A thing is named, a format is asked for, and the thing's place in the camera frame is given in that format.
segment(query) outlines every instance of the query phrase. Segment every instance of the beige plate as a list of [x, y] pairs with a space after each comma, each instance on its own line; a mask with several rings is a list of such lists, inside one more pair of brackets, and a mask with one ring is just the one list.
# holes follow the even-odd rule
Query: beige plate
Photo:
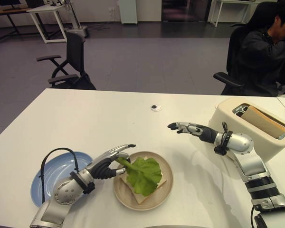
[[129, 187], [121, 180], [120, 177], [114, 178], [114, 193], [118, 200], [126, 207], [133, 210], [151, 210], [161, 205], [168, 197], [172, 185], [173, 175], [170, 165], [161, 156], [152, 152], [137, 152], [130, 155], [131, 161], [134, 161], [137, 157], [154, 158], [160, 165], [161, 172], [167, 181], [161, 185], [154, 193], [152, 193], [144, 202], [138, 204], [133, 196]]

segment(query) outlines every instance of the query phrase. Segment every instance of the small round object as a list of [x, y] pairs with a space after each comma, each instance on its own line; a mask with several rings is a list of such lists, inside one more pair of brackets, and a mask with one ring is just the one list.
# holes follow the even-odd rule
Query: small round object
[[160, 111], [162, 109], [162, 107], [161, 106], [159, 106], [158, 104], [153, 104], [152, 106], [151, 106], [151, 110], [153, 111], [153, 112], [158, 112], [158, 111]]

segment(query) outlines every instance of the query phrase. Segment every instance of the doorway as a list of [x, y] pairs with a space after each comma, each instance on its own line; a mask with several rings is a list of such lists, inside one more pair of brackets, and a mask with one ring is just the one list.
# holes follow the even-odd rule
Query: doorway
[[161, 21], [207, 21], [211, 0], [162, 0]]

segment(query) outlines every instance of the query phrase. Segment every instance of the bread slice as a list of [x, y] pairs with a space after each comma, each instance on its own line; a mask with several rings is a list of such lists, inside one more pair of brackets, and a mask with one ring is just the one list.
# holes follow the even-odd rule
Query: bread slice
[[274, 138], [278, 138], [285, 133], [285, 127], [276, 121], [268, 118], [266, 115], [257, 110], [254, 106], [249, 106], [247, 111], [241, 116], [244, 120], [255, 127], [261, 129]]
[[129, 187], [129, 189], [131, 190], [132, 194], [134, 195], [136, 201], [138, 204], [142, 204], [149, 196], [151, 196], [152, 194], [154, 194], [156, 192], [156, 190], [161, 186], [163, 185], [167, 179], [164, 177], [164, 175], [162, 174], [162, 177], [161, 177], [161, 181], [158, 183], [157, 185], [157, 188], [156, 190], [151, 193], [149, 196], [143, 196], [142, 194], [137, 194], [134, 192], [134, 188], [131, 186], [131, 184], [127, 181], [127, 177], [128, 177], [128, 174], [127, 173], [124, 173], [122, 175], [120, 175], [120, 179], [123, 180], [123, 182]]

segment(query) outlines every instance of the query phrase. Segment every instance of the blue plate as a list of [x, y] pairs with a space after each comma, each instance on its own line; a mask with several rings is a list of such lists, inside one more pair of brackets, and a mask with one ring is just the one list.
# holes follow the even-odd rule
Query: blue plate
[[[87, 164], [92, 162], [92, 158], [82, 152], [75, 152], [78, 168], [79, 170], [83, 169]], [[62, 178], [69, 177], [70, 172], [74, 171], [75, 161], [74, 157], [71, 153], [64, 153], [59, 155], [49, 162], [47, 162], [44, 166], [44, 195], [45, 201], [47, 201], [51, 197], [51, 193], [57, 181]], [[30, 195], [37, 207], [40, 207], [42, 204], [42, 186], [41, 186], [41, 178], [40, 170], [36, 174], [32, 186], [30, 188]]]

